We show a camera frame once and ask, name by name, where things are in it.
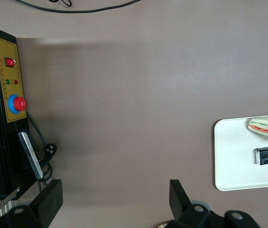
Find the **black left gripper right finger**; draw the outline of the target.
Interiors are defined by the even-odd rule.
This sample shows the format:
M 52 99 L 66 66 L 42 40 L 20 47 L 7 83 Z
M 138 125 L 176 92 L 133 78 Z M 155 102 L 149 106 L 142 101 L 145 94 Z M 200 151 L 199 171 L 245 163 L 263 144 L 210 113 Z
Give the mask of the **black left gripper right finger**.
M 247 213 L 229 210 L 219 216 L 207 206 L 192 203 L 179 180 L 170 180 L 169 204 L 174 219 L 170 228 L 258 228 L 259 224 Z

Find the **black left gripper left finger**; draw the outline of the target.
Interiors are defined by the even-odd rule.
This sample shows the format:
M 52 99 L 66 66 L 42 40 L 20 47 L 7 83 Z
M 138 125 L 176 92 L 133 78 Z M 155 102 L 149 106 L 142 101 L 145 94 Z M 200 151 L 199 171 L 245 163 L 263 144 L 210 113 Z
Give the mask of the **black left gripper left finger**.
M 29 205 L 0 217 L 0 228 L 48 228 L 63 204 L 62 180 L 52 180 Z

